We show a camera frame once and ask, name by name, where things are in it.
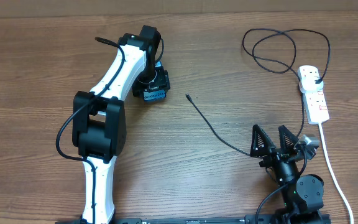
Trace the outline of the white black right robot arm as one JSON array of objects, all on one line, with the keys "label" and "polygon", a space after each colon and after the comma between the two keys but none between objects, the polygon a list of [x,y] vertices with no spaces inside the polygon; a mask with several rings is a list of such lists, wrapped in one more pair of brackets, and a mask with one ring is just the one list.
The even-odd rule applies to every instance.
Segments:
[{"label": "white black right robot arm", "polygon": [[[324,182],[321,177],[304,175],[307,162],[319,148],[319,140],[313,135],[296,137],[284,125],[278,128],[280,147],[276,147],[267,133],[257,124],[252,127],[250,155],[261,161],[259,166],[272,170],[278,189],[266,196],[255,215],[247,215],[247,223],[330,223],[329,216],[322,215]],[[261,215],[263,205],[280,193],[284,207],[272,215]]]}]

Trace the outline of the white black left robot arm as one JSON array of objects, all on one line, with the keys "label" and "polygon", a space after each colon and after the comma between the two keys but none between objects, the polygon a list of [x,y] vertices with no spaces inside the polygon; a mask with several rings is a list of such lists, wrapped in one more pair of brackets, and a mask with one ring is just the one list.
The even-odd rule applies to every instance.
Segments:
[{"label": "white black left robot arm", "polygon": [[113,42],[96,41],[117,49],[104,77],[90,91],[78,91],[73,112],[59,129],[55,147],[65,159],[80,161],[85,169],[85,207],[76,223],[114,223],[114,167],[126,143],[128,94],[150,103],[166,98],[168,72],[161,58],[164,41],[152,26],[138,35],[126,33]]}]

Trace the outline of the Samsung Galaxy smartphone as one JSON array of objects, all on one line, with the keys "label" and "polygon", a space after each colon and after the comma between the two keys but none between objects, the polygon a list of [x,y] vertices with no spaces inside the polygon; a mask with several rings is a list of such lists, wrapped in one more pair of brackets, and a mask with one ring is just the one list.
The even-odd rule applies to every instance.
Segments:
[{"label": "Samsung Galaxy smartphone", "polygon": [[144,101],[151,102],[156,100],[161,100],[166,98],[166,92],[165,90],[158,90],[153,92],[144,92]]}]

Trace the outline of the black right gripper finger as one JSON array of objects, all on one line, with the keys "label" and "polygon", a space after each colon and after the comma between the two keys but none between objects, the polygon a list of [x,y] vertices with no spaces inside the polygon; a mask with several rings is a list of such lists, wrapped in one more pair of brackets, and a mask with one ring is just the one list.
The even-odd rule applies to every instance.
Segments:
[{"label": "black right gripper finger", "polygon": [[276,146],[267,133],[258,124],[253,125],[250,155],[252,157],[263,157],[275,149]]},{"label": "black right gripper finger", "polygon": [[278,127],[280,149],[282,152],[295,152],[295,144],[298,138],[284,125]]}]

